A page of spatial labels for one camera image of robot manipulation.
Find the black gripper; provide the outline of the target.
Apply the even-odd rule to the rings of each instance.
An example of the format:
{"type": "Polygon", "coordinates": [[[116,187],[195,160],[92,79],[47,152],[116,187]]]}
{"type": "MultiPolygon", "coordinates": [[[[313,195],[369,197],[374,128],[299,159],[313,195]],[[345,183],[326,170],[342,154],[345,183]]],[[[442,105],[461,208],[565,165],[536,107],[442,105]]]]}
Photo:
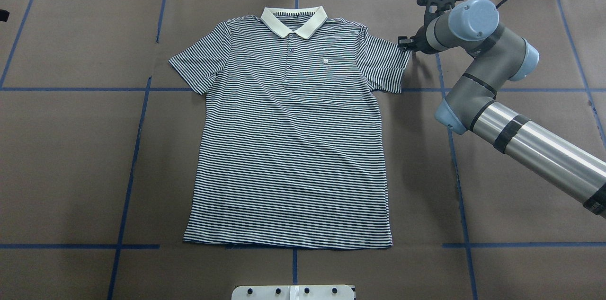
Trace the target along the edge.
{"type": "Polygon", "coordinates": [[[439,43],[435,36],[437,19],[446,11],[453,9],[457,0],[416,0],[419,6],[425,7],[424,24],[412,37],[398,37],[398,49],[401,51],[436,54],[448,50],[439,43]]]}

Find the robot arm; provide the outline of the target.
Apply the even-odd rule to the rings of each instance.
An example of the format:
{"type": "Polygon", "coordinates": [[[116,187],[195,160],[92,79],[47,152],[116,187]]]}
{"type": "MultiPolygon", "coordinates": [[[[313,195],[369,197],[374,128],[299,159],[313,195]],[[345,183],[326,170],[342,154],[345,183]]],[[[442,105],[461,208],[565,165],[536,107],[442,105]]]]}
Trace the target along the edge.
{"type": "Polygon", "coordinates": [[[401,50],[437,54],[462,48],[472,63],[446,94],[435,119],[456,134],[471,131],[493,148],[604,217],[605,163],[497,101],[507,81],[525,78],[539,52],[509,30],[490,0],[417,0],[424,24],[398,37],[401,50]]]}

